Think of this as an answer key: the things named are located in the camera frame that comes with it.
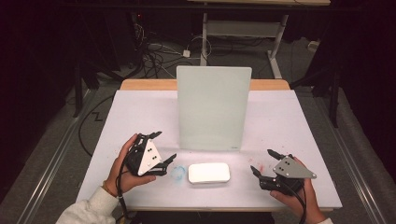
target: cable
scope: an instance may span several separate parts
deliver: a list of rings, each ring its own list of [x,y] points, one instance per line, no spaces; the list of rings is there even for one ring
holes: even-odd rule
[[[157,49],[149,49],[149,46],[159,46],[159,48],[157,48]],[[161,51],[161,49],[163,49],[163,48],[166,48],[166,49],[170,49],[170,50],[172,50],[172,51]],[[160,54],[160,53],[167,53],[167,54],[173,54],[173,55],[178,55],[178,56],[180,56],[180,57],[177,57],[177,58],[175,58],[175,59],[172,59],[172,60],[170,60],[170,61],[164,61],[163,60],[163,56]],[[176,78],[176,76],[174,76],[174,75],[172,75],[167,69],[168,68],[170,68],[170,67],[172,67],[172,66],[175,66],[175,65],[177,65],[177,64],[181,64],[181,63],[186,63],[186,64],[189,64],[189,65],[192,65],[192,63],[190,63],[190,62],[186,62],[186,61],[183,61],[183,62],[177,62],[178,60],[182,60],[182,59],[188,59],[188,60],[191,60],[191,59],[196,59],[196,60],[198,60],[198,59],[200,59],[200,58],[186,58],[186,57],[184,57],[184,56],[182,56],[182,54],[181,53],[179,53],[179,52],[177,52],[175,49],[173,49],[173,48],[171,48],[171,47],[168,47],[168,46],[165,46],[164,44],[162,44],[162,43],[160,43],[160,44],[156,44],[156,43],[148,43],[148,48],[147,48],[147,50],[145,51],[145,58],[143,59],[145,62],[151,62],[151,65],[148,65],[148,64],[146,64],[145,63],[145,76],[144,76],[144,78],[151,78],[151,77],[156,77],[156,78],[158,78],[158,74],[159,74],[159,72],[160,72],[160,70],[163,70],[165,73],[167,73],[170,77],[172,77],[172,78]],[[153,74],[153,75],[151,75],[150,74],[150,72],[152,71],[152,70],[155,70],[155,73]]]
[[[191,41],[190,41],[190,44],[192,43],[192,41],[194,41],[194,40],[196,40],[196,39],[198,39],[198,38],[201,38],[201,39],[203,39],[203,40],[205,40],[208,44],[209,44],[209,53],[207,53],[206,54],[206,57],[207,56],[209,56],[210,55],[210,53],[212,52],[212,45],[210,44],[210,42],[209,42],[209,40],[207,39],[207,38],[203,38],[202,36],[196,36],[195,38],[193,38]]]
[[[93,110],[95,110],[99,105],[101,105],[102,103],[104,103],[106,100],[113,98],[114,95],[108,96],[107,98],[103,99],[101,102],[99,102],[99,104],[97,104],[92,110],[90,110],[90,112],[87,113],[87,115],[84,117],[84,119],[82,120],[81,124],[78,127],[78,141],[82,146],[82,149],[84,149],[84,151],[87,153],[88,156],[92,157],[91,152],[88,151],[88,149],[85,147],[83,141],[82,141],[82,137],[81,137],[81,128],[82,125],[84,124],[85,120],[87,119],[87,117],[93,112]]]
[[[138,40],[140,35],[142,35],[141,40],[140,40],[140,44],[139,44],[139,46],[137,46],[139,48],[143,44],[143,39],[145,38],[145,30],[143,29],[143,27],[141,25],[139,25],[137,23],[134,23],[134,25],[139,28],[139,31],[138,31],[139,33],[137,34],[136,39]]]
[[[305,223],[305,218],[306,218],[305,188],[303,187],[303,191],[304,191],[304,201],[303,201],[303,199],[301,199],[300,195],[298,195],[294,190],[292,190],[287,184],[283,184],[282,186],[285,187],[294,197],[296,197],[297,200],[300,202],[301,206],[303,207],[303,215],[301,216],[299,224],[304,224]]]
[[[204,56],[204,54],[201,52],[202,57],[204,58],[204,60],[206,61],[207,65],[210,66],[209,60]]]
[[[125,166],[125,163],[127,162],[127,158],[128,158],[129,153],[131,153],[131,152],[129,151],[126,154],[125,158],[123,159],[122,164],[120,166],[120,170],[119,170],[119,176],[116,179],[116,188],[117,188],[118,199],[119,199],[120,204],[121,204],[123,217],[125,219],[127,219],[127,220],[131,220],[132,218],[128,216],[128,209],[126,208],[125,200],[123,199],[122,189],[121,189],[121,178],[122,178],[122,175],[124,174],[123,168]]]

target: white sleeve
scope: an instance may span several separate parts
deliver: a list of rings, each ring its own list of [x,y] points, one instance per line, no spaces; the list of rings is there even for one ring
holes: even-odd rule
[[[319,222],[318,224],[332,224],[332,220],[328,217],[326,220]]]
[[[99,187],[88,201],[83,200],[66,208],[56,223],[116,223],[111,213],[118,202],[117,198]]]

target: metal bar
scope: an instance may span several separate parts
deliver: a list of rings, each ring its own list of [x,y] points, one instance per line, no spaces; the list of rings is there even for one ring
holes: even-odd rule
[[[289,15],[283,15],[282,22],[279,24],[277,32],[276,32],[276,39],[274,43],[274,48],[271,51],[270,59],[274,59],[277,53],[277,49],[279,48],[280,41],[282,40],[283,32],[286,28],[286,22],[288,21]]]
[[[206,39],[207,39],[207,13],[204,13],[204,18],[202,22],[202,51],[201,51],[201,66],[206,66],[208,58],[207,58],[207,48],[206,48]]]
[[[352,13],[361,12],[361,7],[307,7],[307,6],[269,6],[269,5],[233,5],[233,4],[184,4],[184,5],[135,5],[135,4],[75,4],[61,3],[60,7],[88,10],[139,10],[139,11],[180,11],[209,13],[209,12],[274,12],[276,14],[293,14],[309,11],[315,13]]]
[[[356,191],[361,197],[361,202],[364,205],[372,223],[376,223],[376,224],[388,223],[385,220],[384,216],[382,215],[382,212],[375,201],[373,193],[370,187],[367,185],[367,182],[364,180],[364,177],[361,174],[361,171],[359,170],[359,167],[356,164],[355,160],[353,159],[353,156],[349,148],[347,147],[347,144],[345,143],[342,135],[340,134],[338,129],[332,126],[332,121],[326,116],[327,107],[323,102],[323,99],[317,98],[316,102],[321,114],[323,115],[323,118],[326,119],[329,128],[332,130],[332,134],[334,135],[335,140],[337,141],[337,144],[339,146],[338,152],[340,153],[341,160],[346,167],[346,171],[348,172],[355,186]]]
[[[273,71],[273,75],[275,79],[281,79],[282,75],[280,74],[279,66],[277,65],[276,58],[271,58],[271,50],[267,51],[268,62],[271,65],[271,69]]]
[[[48,189],[50,188],[50,184],[52,183],[52,180],[55,177],[59,169],[59,166],[61,165],[64,159],[64,155],[69,149],[69,144],[72,135],[75,132],[75,129],[81,123],[80,118],[82,118],[83,115],[87,113],[88,105],[93,100],[95,93],[96,91],[87,91],[87,94],[84,97],[86,98],[86,104],[83,107],[80,116],[74,118],[71,124],[69,125],[69,127],[67,128],[66,133],[64,134],[64,137],[62,138],[60,145],[56,149],[55,154],[53,155],[51,161],[49,162],[46,171],[41,176],[40,181],[35,187],[35,191],[33,192],[29,202],[26,204],[25,208],[23,209],[23,212],[21,213],[21,216],[18,219],[17,222],[18,224],[20,223],[28,224],[33,221],[33,218],[35,217],[35,213],[37,212],[38,207],[40,206]]]
[[[276,37],[280,22],[208,21],[208,35]]]

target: gray carpet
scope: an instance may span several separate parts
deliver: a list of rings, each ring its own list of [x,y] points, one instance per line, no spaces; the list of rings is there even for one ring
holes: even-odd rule
[[[181,46],[167,44],[178,52],[183,50]],[[226,47],[220,47],[220,45],[227,46],[225,43],[214,42],[214,50],[209,56],[209,62],[210,65],[251,66],[254,78],[272,78],[264,54],[266,49],[271,48],[271,44],[270,40],[264,40],[254,47],[241,45],[239,46],[241,49],[234,49],[230,53]],[[314,55],[306,50],[307,44],[308,41],[305,39],[292,44],[282,43],[276,58],[281,74],[288,82],[304,76]],[[163,57],[171,60],[174,56],[166,54]],[[188,60],[188,62],[198,64],[197,60]],[[121,74],[126,74],[129,70],[125,67]],[[162,70],[159,73],[159,77],[162,78],[172,78],[175,75],[174,66],[167,68],[167,72]],[[140,73],[136,77],[143,76],[144,74]],[[79,185],[91,159],[78,141],[78,127],[92,108],[113,95],[120,87],[116,82],[105,80],[106,77],[103,75],[99,77],[100,88],[97,91],[87,91],[84,111],[79,119],[72,117],[74,93],[71,92],[67,98],[69,104],[49,123],[20,176],[0,205],[0,223],[18,222],[26,204],[35,193],[40,178],[46,172],[52,156],[60,147],[65,151],[62,163],[56,170],[54,178],[48,183],[49,187],[43,192],[43,197],[37,200],[37,209],[32,211],[32,215],[24,223],[54,223],[62,211],[75,202]],[[341,91],[339,97],[338,129],[334,129],[327,118],[326,97],[314,98],[310,88],[307,87],[298,88],[296,92],[343,203],[343,208],[326,215],[331,217],[334,223],[391,223],[392,220],[396,220],[396,207],[393,203],[396,200],[395,184],[364,136],[343,92]],[[95,149],[110,106],[111,99],[104,101],[93,110],[99,113],[88,114],[81,126],[81,138],[90,153]],[[69,141],[64,139],[66,133],[71,133]],[[358,170],[349,168],[351,161],[346,159],[344,149],[352,155]],[[365,195],[370,195],[375,199],[375,203],[366,203]],[[120,210],[116,210],[114,216],[119,215]],[[276,224],[298,223],[298,219],[288,211],[273,213],[273,216]]]

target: human hand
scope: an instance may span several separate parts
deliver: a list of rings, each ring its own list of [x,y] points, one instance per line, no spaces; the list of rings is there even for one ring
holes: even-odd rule
[[[114,195],[118,195],[117,191],[117,177],[119,176],[120,167],[122,165],[122,161],[124,160],[125,156],[128,153],[128,150],[133,145],[134,141],[136,140],[137,134],[134,134],[123,146],[120,151],[119,156],[114,160],[113,166],[111,167],[110,174],[108,175],[107,180],[105,181],[105,185],[110,193]],[[123,168],[123,175],[120,183],[120,187],[122,193],[129,191],[130,189],[147,184],[153,180],[155,180],[155,175],[145,175],[145,176],[135,176],[128,172],[126,167]]]
[[[294,159],[299,162],[301,165],[305,166],[300,160],[294,157]],[[312,186],[312,182],[310,178],[306,178],[304,180],[304,189],[306,196],[306,219],[305,222],[307,224],[316,224],[322,222],[326,219],[326,217],[321,213],[318,207],[317,196],[315,194],[314,187]],[[285,195],[279,191],[272,190],[270,195],[276,198],[278,201],[287,205],[294,215],[297,217],[301,217],[303,215],[304,209],[298,199],[294,196]],[[301,189],[298,192],[298,195],[305,201],[304,190]]]

